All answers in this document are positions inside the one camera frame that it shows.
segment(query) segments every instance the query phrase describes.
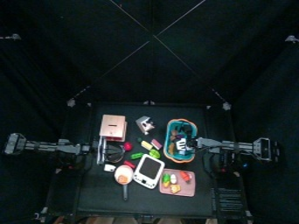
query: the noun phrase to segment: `black tabletop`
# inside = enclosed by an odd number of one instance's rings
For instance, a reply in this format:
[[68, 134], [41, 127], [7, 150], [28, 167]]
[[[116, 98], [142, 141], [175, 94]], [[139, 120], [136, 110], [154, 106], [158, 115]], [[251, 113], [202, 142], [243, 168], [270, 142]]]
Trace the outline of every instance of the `black tabletop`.
[[[230, 114], [222, 107], [122, 104], [97, 104], [92, 105], [92, 107], [75, 108], [69, 112], [63, 137], [72, 142], [89, 142], [93, 137], [99, 136], [103, 115], [126, 116], [126, 142], [134, 144], [132, 151], [126, 153], [124, 159], [113, 164], [115, 166], [120, 166], [124, 160], [130, 160], [132, 164], [138, 165], [139, 160], [131, 160], [131, 154], [136, 152], [148, 153], [148, 151], [142, 147], [136, 139], [142, 137], [147, 142], [156, 139], [163, 144], [167, 123], [172, 119], [183, 118], [195, 123], [199, 137], [219, 140], [230, 140], [234, 137]], [[142, 116], [150, 116], [155, 123], [155, 128], [150, 130], [148, 135], [144, 135], [136, 126], [136, 119]], [[124, 201], [123, 186], [115, 181], [113, 172], [104, 171], [104, 166], [96, 165], [95, 157], [88, 156], [85, 163], [88, 171], [79, 187], [77, 214], [134, 216], [150, 214], [170, 217], [211, 217], [212, 181], [203, 170], [202, 152], [196, 154], [195, 159], [187, 164], [176, 164], [166, 158], [163, 152], [162, 160], [166, 164], [164, 168], [195, 173], [196, 186], [192, 197], [163, 194], [159, 191], [159, 186], [151, 190], [132, 181], [128, 184], [128, 200]]]

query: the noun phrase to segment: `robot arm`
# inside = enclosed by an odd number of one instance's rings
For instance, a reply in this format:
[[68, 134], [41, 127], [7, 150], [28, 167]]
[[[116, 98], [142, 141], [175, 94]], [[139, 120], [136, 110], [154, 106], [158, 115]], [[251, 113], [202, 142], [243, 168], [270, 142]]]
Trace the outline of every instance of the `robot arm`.
[[268, 138], [260, 137], [254, 143], [235, 143], [230, 141], [215, 141], [208, 138], [198, 138], [198, 148], [208, 149], [210, 153], [220, 154], [220, 151], [231, 151], [251, 156], [260, 162], [278, 162], [278, 143]]
[[57, 143], [45, 143], [28, 141], [25, 137], [13, 133], [8, 136], [4, 146], [5, 155], [19, 155], [23, 151], [39, 152], [64, 152], [72, 156], [87, 155], [91, 152], [97, 153], [97, 165], [103, 165], [105, 161], [118, 162], [124, 156], [124, 148], [109, 145], [107, 139], [100, 137], [99, 141], [91, 144], [72, 144], [68, 139], [60, 139]]
[[21, 134], [13, 133], [8, 137], [8, 141], [4, 146], [4, 154], [17, 155], [27, 150], [44, 152], [61, 151], [73, 155], [84, 155], [89, 153], [89, 149], [89, 145], [72, 145], [67, 139], [60, 139], [57, 143], [33, 142], [28, 141]]

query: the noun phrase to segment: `small box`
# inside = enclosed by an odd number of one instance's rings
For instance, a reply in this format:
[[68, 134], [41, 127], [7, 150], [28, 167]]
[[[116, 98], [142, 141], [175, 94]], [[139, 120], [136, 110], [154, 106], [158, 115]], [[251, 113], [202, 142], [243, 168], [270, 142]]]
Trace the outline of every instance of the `small box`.
[[151, 145], [158, 149], [160, 150], [163, 148], [163, 146], [159, 144], [159, 142], [154, 139], [152, 142], [151, 142]]
[[107, 141], [124, 142], [127, 137], [127, 118], [123, 115], [103, 115], [99, 135]]
[[146, 135], [148, 135], [148, 131], [155, 128], [152, 119], [148, 116], [142, 116], [135, 120], [135, 123]]

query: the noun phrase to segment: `pink tray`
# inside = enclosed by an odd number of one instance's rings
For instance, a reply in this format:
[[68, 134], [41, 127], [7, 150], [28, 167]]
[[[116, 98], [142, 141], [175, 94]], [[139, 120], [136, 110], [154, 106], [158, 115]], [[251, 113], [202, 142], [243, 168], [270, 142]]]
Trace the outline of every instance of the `pink tray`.
[[[167, 193], [171, 195], [180, 195], [180, 196], [187, 196], [187, 197], [192, 197], [195, 194], [195, 175], [192, 171], [184, 171], [186, 173], [188, 173], [191, 175], [191, 182], [187, 183], [180, 175], [180, 170], [171, 170], [171, 169], [163, 169], [163, 175], [160, 177], [160, 181], [159, 181], [159, 187], [160, 187], [160, 193]], [[168, 173], [170, 175], [175, 175], [176, 177], [176, 185], [182, 186], [182, 190], [178, 193], [172, 193], [171, 191], [171, 187], [164, 187], [163, 184], [163, 176], [164, 174]]]

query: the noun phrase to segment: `teal basket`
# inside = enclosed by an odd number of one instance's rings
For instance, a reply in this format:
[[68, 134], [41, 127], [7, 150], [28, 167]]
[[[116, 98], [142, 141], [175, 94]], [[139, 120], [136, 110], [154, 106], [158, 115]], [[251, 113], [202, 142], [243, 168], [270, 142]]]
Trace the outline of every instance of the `teal basket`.
[[163, 145], [163, 154], [167, 158], [170, 158], [175, 163], [190, 163], [194, 158], [194, 150], [191, 150], [191, 153], [188, 155], [182, 155], [178, 153], [178, 151], [170, 153], [170, 145], [172, 143], [172, 130], [176, 130], [176, 136], [180, 135], [182, 137], [187, 137], [186, 133], [180, 131], [183, 125], [191, 125], [191, 137], [196, 137], [198, 135], [198, 128], [196, 125], [190, 122], [186, 119], [172, 119], [167, 124], [167, 131], [166, 131], [166, 139], [164, 139], [164, 145]]

